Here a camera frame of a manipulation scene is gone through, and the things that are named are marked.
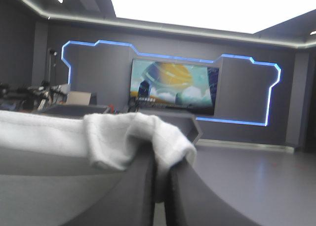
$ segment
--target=blue led strip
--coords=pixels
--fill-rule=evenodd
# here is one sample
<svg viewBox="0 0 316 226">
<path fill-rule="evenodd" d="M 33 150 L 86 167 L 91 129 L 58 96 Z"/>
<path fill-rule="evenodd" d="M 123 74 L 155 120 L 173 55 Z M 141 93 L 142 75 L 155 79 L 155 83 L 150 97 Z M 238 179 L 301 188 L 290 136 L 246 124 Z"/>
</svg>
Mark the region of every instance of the blue led strip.
<svg viewBox="0 0 316 226">
<path fill-rule="evenodd" d="M 62 61 L 67 65 L 69 68 L 68 72 L 68 84 L 71 83 L 71 65 L 70 63 L 65 59 L 65 48 L 70 45 L 85 45 L 85 46 L 96 46 L 98 44 L 108 44 L 108 45 L 120 45 L 120 46 L 127 46 L 133 49 L 133 51 L 138 56 L 146 56 L 146 57 L 152 57 L 152 58 L 162 58 L 162 59 L 175 59 L 175 60 L 184 60 L 184 61 L 190 61 L 190 62 L 198 62 L 198 63 L 206 63 L 206 64 L 213 64 L 217 61 L 216 60 L 209 60 L 209 59 L 195 59 L 195 58 L 186 58 L 181 56 L 172 56 L 172 55 L 164 55 L 164 54 L 151 54 L 151 53 L 143 53 L 139 52 L 136 47 L 131 43 L 125 43 L 125 42 L 113 42 L 113 41 L 104 41 L 104 40 L 98 40 L 96 43 L 89 43 L 89 42 L 77 42 L 77 41 L 68 41 L 65 43 L 61 50 L 61 59 Z M 280 67 L 275 63 L 268 63 L 268 62 L 258 62 L 255 61 L 250 56 L 242 56 L 242 55 L 233 55 L 233 54 L 222 54 L 220 57 L 225 58 L 233 58 L 233 59 L 246 59 L 249 60 L 253 64 L 257 65 L 265 65 L 265 66 L 273 66 L 277 70 L 277 78 L 276 81 L 269 87 L 268 91 L 268 99 L 267 99 L 267 109 L 266 109 L 266 116 L 265 116 L 265 122 L 249 122 L 249 121 L 237 121 L 237 120 L 225 120 L 225 119 L 215 119 L 215 118 L 207 118 L 207 117 L 197 117 L 197 120 L 199 121 L 212 121 L 212 122 L 221 122 L 221 123 L 232 123 L 232 124 L 242 124 L 242 125 L 253 125 L 253 126 L 267 126 L 269 123 L 269 110 L 270 110 L 270 101 L 271 101 L 271 92 L 272 88 L 280 82 L 281 77 L 281 69 Z"/>
</svg>

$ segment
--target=television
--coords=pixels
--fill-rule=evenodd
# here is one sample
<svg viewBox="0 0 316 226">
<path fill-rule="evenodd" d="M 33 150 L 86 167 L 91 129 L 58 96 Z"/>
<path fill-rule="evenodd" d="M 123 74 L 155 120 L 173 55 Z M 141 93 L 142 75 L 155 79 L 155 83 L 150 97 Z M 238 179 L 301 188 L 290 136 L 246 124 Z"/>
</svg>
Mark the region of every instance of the television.
<svg viewBox="0 0 316 226">
<path fill-rule="evenodd" d="M 134 59 L 130 98 L 140 107 L 213 115 L 218 73 L 215 67 Z"/>
</svg>

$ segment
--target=gray wall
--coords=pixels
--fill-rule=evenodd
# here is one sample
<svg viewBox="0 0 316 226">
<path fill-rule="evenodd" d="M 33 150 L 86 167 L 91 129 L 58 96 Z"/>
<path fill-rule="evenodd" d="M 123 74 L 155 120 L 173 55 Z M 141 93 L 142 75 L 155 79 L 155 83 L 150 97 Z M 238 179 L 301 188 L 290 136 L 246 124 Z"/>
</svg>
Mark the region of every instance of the gray wall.
<svg viewBox="0 0 316 226">
<path fill-rule="evenodd" d="M 200 121 L 199 123 L 204 132 L 203 138 L 271 144 L 285 143 L 295 57 L 293 51 L 236 43 L 219 44 L 211 41 L 203 41 L 201 39 L 189 40 L 185 37 L 173 38 L 170 36 L 154 34 L 140 35 L 126 31 L 88 29 L 53 24 L 49 25 L 48 28 L 47 47 L 61 50 L 62 45 L 69 40 L 96 42 L 100 39 L 132 43 L 140 52 L 201 59 L 216 59 L 223 53 L 231 53 L 252 56 L 257 61 L 277 63 L 282 69 L 281 82 L 273 89 L 271 96 L 270 123 L 267 127 L 203 121 Z M 94 52 L 90 52 L 88 55 L 84 50 L 77 52 L 77 54 L 70 54 L 73 50 L 74 49 L 69 49 L 68 55 L 70 57 L 85 57 L 81 64 L 76 64 L 76 61 L 73 60 L 73 66 L 85 66 L 86 68 L 84 76 L 80 75 L 84 78 L 80 83 L 85 83 L 85 87 L 81 86 L 73 88 L 78 90 L 81 88 L 85 89 L 97 82 L 97 85 L 110 97 L 112 103 L 119 106 L 121 100 L 127 100 L 131 72 L 131 67 L 127 60 L 131 60 L 132 58 L 130 57 L 131 53 L 128 50 L 125 53 L 105 51 L 101 58 L 95 57 L 97 54 Z M 91 70 L 94 67 L 99 67 L 99 70 Z M 61 83 L 65 83 L 67 81 L 68 71 L 64 63 L 60 60 L 60 54 L 56 69 L 59 70 L 60 73 L 64 73 Z M 99 73 L 104 79 L 95 80 L 89 75 L 94 72 Z M 227 86 L 227 89 L 232 92 L 231 95 L 228 96 L 221 95 L 220 99 L 222 99 L 223 102 L 225 102 L 225 100 L 234 99 L 235 90 L 231 88 L 231 84 L 228 80 L 232 80 L 235 74 L 236 72 L 229 72 L 229 70 L 227 70 L 227 72 L 221 76 L 222 79 L 227 79 L 227 81 L 222 83 L 221 88 L 224 89 Z M 239 80 L 239 82 L 243 83 L 248 83 L 251 78 L 260 81 L 260 76 L 253 74 L 249 75 L 248 73 L 245 73 L 244 77 L 241 78 L 242 79 Z M 249 86 L 247 92 L 253 94 L 252 91 L 257 92 L 257 90 L 254 90 L 253 86 Z M 229 103 L 229 108 L 232 111 L 238 109 L 239 107 L 237 107 L 236 104 L 237 102 Z"/>
<path fill-rule="evenodd" d="M 31 16 L 0 0 L 0 82 L 31 84 L 34 28 Z"/>
<path fill-rule="evenodd" d="M 32 69 L 32 85 L 39 86 L 45 79 L 46 47 L 48 24 L 37 22 L 35 25 L 34 57 Z"/>
<path fill-rule="evenodd" d="M 308 113 L 315 72 L 315 60 L 307 52 L 295 55 L 291 103 L 286 143 L 301 147 L 305 143 Z"/>
</svg>

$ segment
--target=gray accent wall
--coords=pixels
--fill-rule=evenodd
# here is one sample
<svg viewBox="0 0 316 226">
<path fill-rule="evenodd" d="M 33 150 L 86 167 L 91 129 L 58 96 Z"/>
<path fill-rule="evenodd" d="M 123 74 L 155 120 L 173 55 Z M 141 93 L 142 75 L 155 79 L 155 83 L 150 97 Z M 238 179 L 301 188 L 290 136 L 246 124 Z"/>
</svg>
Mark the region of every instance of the gray accent wall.
<svg viewBox="0 0 316 226">
<path fill-rule="evenodd" d="M 45 78 L 48 24 L 35 25 L 32 85 L 39 86 Z"/>
<path fill-rule="evenodd" d="M 307 52 L 297 53 L 286 134 L 286 143 L 294 147 L 305 143 L 314 72 L 313 57 Z"/>
<path fill-rule="evenodd" d="M 32 80 L 34 19 L 0 0 L 0 82 L 16 88 Z"/>
<path fill-rule="evenodd" d="M 199 38 L 192 39 L 186 37 L 162 36 L 159 34 L 144 34 L 132 33 L 127 31 L 89 29 L 84 27 L 75 27 L 63 24 L 50 24 L 48 27 L 47 47 L 61 50 L 63 44 L 67 41 L 83 41 L 96 42 L 97 40 L 110 40 L 132 43 L 140 52 L 159 53 L 174 56 L 201 58 L 201 59 L 216 59 L 223 53 L 236 55 L 252 56 L 257 61 L 277 63 L 282 69 L 281 82 L 273 88 L 271 95 L 270 106 L 270 121 L 267 127 L 216 123 L 199 121 L 203 131 L 202 138 L 211 138 L 219 140 L 245 141 L 269 144 L 284 144 L 287 130 L 287 119 L 290 104 L 293 67 L 295 52 L 288 49 L 271 48 L 257 45 L 243 45 L 238 43 L 218 43 L 210 40 L 201 40 Z M 67 56 L 73 57 L 72 65 L 81 67 L 73 68 L 73 77 L 78 75 L 76 79 L 81 79 L 79 86 L 72 86 L 73 90 L 93 91 L 92 86 L 97 85 L 102 90 L 103 96 L 98 94 L 98 99 L 108 104 L 114 104 L 120 109 L 123 103 L 127 103 L 131 63 L 134 57 L 128 48 L 126 51 L 115 52 L 115 49 L 104 50 L 102 56 L 95 52 L 89 52 L 87 49 L 76 51 L 69 49 Z M 60 54 L 57 59 L 56 70 L 60 72 L 58 78 L 60 83 L 67 82 L 68 68 L 60 60 Z M 76 60 L 81 60 L 81 64 L 76 63 Z M 248 102 L 250 105 L 255 105 L 256 101 L 251 103 L 251 97 L 255 97 L 256 93 L 261 95 L 262 90 L 257 90 L 254 86 L 249 86 L 245 95 L 241 100 L 235 100 L 236 91 L 234 83 L 231 81 L 247 84 L 249 80 L 261 82 L 265 75 L 249 73 L 247 68 L 240 71 L 238 80 L 234 80 L 236 74 L 239 73 L 238 67 L 236 70 L 223 70 L 221 79 L 225 80 L 220 86 L 220 97 L 218 101 L 225 103 L 227 108 L 232 113 L 240 110 L 240 103 Z M 100 74 L 100 78 L 92 77 L 92 73 Z M 216 104 L 215 115 L 221 116 L 221 112 L 225 109 L 218 108 Z M 256 116 L 256 108 L 253 110 L 245 110 L 243 115 L 252 119 Z"/>
</svg>

